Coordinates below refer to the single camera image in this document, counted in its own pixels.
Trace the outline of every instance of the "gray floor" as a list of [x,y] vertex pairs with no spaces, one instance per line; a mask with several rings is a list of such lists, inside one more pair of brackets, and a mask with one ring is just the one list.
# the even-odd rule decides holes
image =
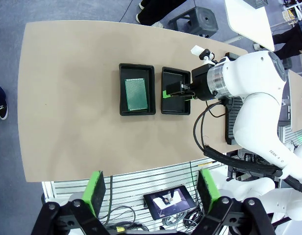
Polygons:
[[[27,183],[20,153],[17,126],[17,79],[22,37],[27,22],[48,20],[119,21],[130,0],[1,0],[0,1],[0,86],[7,94],[9,117],[0,120],[0,235],[27,235],[41,208],[41,183]],[[139,0],[133,0],[122,22],[136,23]],[[219,31],[212,39],[224,41],[236,34],[227,24],[223,0],[196,0],[197,6],[210,8],[216,15]],[[276,0],[267,7],[271,24],[283,21]],[[194,7],[188,0],[163,19],[169,19]],[[253,52],[252,42],[242,39],[235,46]],[[294,57],[295,71],[300,71]]]

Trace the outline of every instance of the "bolt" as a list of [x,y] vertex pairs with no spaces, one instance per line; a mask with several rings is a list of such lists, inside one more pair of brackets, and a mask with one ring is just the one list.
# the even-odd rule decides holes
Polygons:
[[74,201],[74,207],[80,207],[80,202],[79,201]]
[[222,199],[222,202],[223,202],[224,204],[227,204],[227,203],[229,203],[229,199],[228,199],[228,198],[223,198],[223,199]]
[[253,206],[255,204],[255,202],[251,199],[251,200],[248,201],[248,204]]
[[50,210],[54,210],[55,209],[55,205],[52,203],[52,204],[49,204],[49,209]]

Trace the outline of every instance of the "black plastic bin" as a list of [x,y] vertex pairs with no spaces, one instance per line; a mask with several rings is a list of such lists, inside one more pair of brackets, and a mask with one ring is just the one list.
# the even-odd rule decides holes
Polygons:
[[[120,115],[154,115],[155,114],[155,89],[154,67],[151,65],[120,64]],[[148,107],[142,110],[130,111],[127,105],[125,80],[143,78],[146,88]]]
[[[189,71],[178,70],[168,67],[162,68],[162,91],[166,90],[166,86],[172,83],[182,81],[184,84],[191,83],[191,75]],[[161,112],[162,114],[172,115],[189,115],[190,114],[190,97],[173,96],[163,98],[161,93]]]

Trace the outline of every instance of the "wooden table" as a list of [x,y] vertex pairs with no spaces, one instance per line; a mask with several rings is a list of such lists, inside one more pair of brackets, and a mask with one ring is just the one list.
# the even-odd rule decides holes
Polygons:
[[302,77],[289,70],[290,121],[292,132],[302,130]]
[[[190,52],[194,45],[210,49],[217,60],[229,51],[247,53],[211,39],[136,24],[28,23],[18,83],[26,180],[84,179],[94,170],[108,176],[202,158],[192,129],[205,103],[192,101],[189,116],[160,111],[162,67],[199,67],[202,62]],[[120,63],[154,66],[156,115],[120,116]],[[213,112],[224,110],[220,106]],[[204,139],[220,152],[239,148],[225,142],[224,117],[206,115]]]
[[239,36],[226,43],[246,37],[268,50],[274,51],[274,43],[267,13],[264,7],[254,9],[243,0],[225,0],[228,25]]

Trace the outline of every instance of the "stool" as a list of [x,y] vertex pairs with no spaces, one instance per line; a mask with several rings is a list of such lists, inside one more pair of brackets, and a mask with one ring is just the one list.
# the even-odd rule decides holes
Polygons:
[[186,33],[195,35],[202,34],[205,35],[206,38],[209,38],[219,30],[214,13],[204,7],[196,6],[170,20],[169,24],[173,24],[173,29],[176,31],[178,31],[178,19],[189,20],[189,28]]

